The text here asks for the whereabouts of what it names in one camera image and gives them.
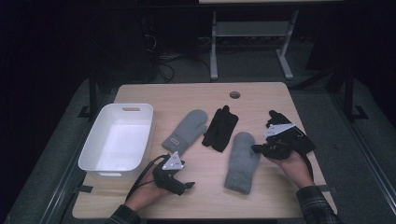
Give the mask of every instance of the human hand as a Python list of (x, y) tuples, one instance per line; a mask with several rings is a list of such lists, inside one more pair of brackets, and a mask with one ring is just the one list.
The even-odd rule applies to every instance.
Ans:
[(156, 166), (157, 165), (153, 165), (153, 167), (151, 167), (151, 169), (140, 181), (140, 187), (137, 188), (131, 195), (131, 197), (129, 197), (129, 199), (124, 203), (124, 205), (128, 206), (136, 213), (140, 209), (148, 206), (151, 203), (154, 203), (157, 199), (172, 194), (172, 192), (170, 192), (169, 190), (160, 189), (155, 184), (152, 171)]
[(283, 170), (285, 175), (292, 182), (294, 182), (294, 184), (296, 184), (299, 189), (308, 186), (315, 186), (305, 161), (294, 150), (290, 153), (290, 156), (286, 160), (267, 159), (278, 165)]

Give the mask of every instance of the white storage bin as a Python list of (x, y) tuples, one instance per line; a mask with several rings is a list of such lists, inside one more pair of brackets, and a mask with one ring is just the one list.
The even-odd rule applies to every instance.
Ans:
[(79, 168), (94, 176), (137, 178), (148, 164), (152, 121), (151, 105), (106, 105), (81, 151)]

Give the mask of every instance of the gray mitten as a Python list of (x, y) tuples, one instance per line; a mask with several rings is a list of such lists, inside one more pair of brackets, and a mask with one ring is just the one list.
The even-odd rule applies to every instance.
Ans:
[(192, 110), (163, 141), (163, 147), (181, 156), (200, 135), (206, 132), (207, 114), (203, 110)]
[(251, 146), (254, 138), (250, 133), (238, 133), (233, 138), (228, 173), (224, 188), (249, 194), (254, 172), (259, 165), (260, 153), (255, 153)]

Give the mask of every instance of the table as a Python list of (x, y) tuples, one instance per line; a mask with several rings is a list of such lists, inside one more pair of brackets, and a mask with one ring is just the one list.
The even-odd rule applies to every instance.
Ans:
[[(238, 99), (230, 97), (237, 91)], [(154, 134), (149, 158), (168, 153), (162, 141), (193, 109), (208, 115), (207, 126), (216, 110), (228, 105), (239, 117), (230, 144), (219, 153), (204, 147), (201, 136), (182, 156), (185, 168), (175, 178), (181, 182), (194, 181), (192, 189), (182, 196), (168, 196), (140, 211), (142, 218), (287, 218), (301, 217), (297, 188), (276, 165), (261, 157), (249, 195), (223, 187), (227, 174), (233, 137), (239, 132), (251, 133), (256, 144), (265, 142), (262, 134), (269, 110), (284, 114), (303, 131), (296, 108), (284, 83), (205, 83), (205, 84), (147, 84), (121, 86), (115, 103), (147, 103), (154, 108)], [(310, 153), (317, 185), (326, 185), (314, 153)], [(124, 202), (133, 181), (101, 181), (87, 175), (83, 185), (92, 192), (78, 195), (73, 215), (77, 218), (110, 217)], [(336, 211), (330, 192), (326, 199)]]

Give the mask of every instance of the plaid sleeve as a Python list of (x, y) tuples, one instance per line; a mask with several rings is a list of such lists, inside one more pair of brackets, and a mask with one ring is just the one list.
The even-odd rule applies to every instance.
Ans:
[(334, 213), (318, 187), (300, 189), (296, 195), (306, 223), (344, 223)]
[(138, 224), (141, 221), (140, 216), (134, 210), (122, 204), (106, 224)]

